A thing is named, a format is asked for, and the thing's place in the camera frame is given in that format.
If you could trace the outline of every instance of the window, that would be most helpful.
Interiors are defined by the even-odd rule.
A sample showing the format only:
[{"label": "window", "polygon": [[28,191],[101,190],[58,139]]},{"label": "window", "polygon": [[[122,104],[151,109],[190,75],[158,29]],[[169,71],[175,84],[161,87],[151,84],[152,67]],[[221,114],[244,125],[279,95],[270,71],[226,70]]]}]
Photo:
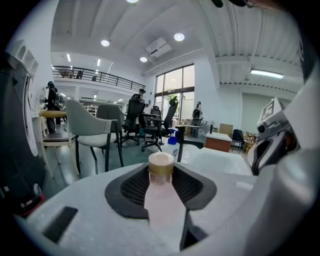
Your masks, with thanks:
[{"label": "window", "polygon": [[177,96],[179,105],[174,119],[192,118],[195,98],[195,66],[188,65],[169,71],[156,78],[154,105],[161,109],[162,119],[166,118],[169,110],[169,101]]},{"label": "window", "polygon": [[164,91],[182,88],[182,68],[165,74]]}]

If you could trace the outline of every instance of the bottle cap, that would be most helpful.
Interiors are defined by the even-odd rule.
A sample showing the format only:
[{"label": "bottle cap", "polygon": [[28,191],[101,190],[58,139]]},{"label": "bottle cap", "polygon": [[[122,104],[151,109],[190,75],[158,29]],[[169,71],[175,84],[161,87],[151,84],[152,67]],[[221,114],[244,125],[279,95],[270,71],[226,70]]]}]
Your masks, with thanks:
[{"label": "bottle cap", "polygon": [[154,175],[167,176],[174,171],[174,157],[168,153],[157,152],[149,156],[149,172]]}]

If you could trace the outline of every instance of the table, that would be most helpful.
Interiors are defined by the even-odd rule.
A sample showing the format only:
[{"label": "table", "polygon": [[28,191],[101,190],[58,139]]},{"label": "table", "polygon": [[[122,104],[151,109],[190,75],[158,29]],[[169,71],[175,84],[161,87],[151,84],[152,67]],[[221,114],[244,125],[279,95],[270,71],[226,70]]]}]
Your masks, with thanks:
[{"label": "table", "polygon": [[232,139],[224,133],[208,132],[205,135],[205,148],[229,152]]}]

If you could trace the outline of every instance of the gray upholstered chair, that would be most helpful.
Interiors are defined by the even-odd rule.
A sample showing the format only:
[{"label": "gray upholstered chair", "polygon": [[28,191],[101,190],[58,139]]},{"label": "gray upholstered chair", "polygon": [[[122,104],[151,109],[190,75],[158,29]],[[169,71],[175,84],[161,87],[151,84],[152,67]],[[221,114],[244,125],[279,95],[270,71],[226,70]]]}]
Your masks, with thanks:
[{"label": "gray upholstered chair", "polygon": [[79,173],[81,172],[79,164],[79,143],[90,147],[95,161],[97,158],[93,148],[105,149],[105,171],[107,172],[109,170],[109,149],[112,132],[115,133],[121,166],[124,166],[119,138],[121,126],[118,125],[118,123],[121,122],[121,116],[120,120],[118,120],[119,118],[101,119],[94,117],[80,102],[74,99],[65,101],[65,111],[68,118],[67,130],[69,136],[72,134],[76,135],[75,158]]}]

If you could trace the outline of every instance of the floor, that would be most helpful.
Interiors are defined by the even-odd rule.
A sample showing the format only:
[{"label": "floor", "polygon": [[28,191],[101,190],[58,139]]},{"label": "floor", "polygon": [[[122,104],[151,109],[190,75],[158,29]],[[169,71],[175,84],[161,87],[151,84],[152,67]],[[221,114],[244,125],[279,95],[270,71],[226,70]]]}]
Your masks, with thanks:
[{"label": "floor", "polygon": [[[198,138],[186,137],[188,140],[195,140],[199,142],[205,142],[204,136]],[[126,141],[122,146],[122,158],[124,166],[130,166],[148,161],[149,155],[152,151],[145,150],[141,152],[141,147],[144,145],[143,139],[140,139],[140,145],[137,145],[135,141]],[[38,144],[38,151],[42,154],[41,145]],[[46,149],[46,154],[51,170],[54,173],[54,178],[45,173],[44,184],[42,192],[45,199],[53,197],[55,194],[69,186],[70,184],[83,179],[85,177],[101,174],[105,171],[105,156],[100,148],[93,148],[97,161],[95,162],[92,156],[91,150],[88,146],[79,145],[79,159],[81,174],[78,176],[74,168],[70,150],[68,146],[62,146],[57,148],[57,153],[60,158],[61,164],[58,164],[55,150],[53,147]],[[234,149],[233,154],[238,154],[237,149]],[[240,153],[247,162],[247,155],[243,152]],[[120,168],[120,159],[118,155],[118,148],[116,143],[111,143],[109,152],[109,170]]]}]

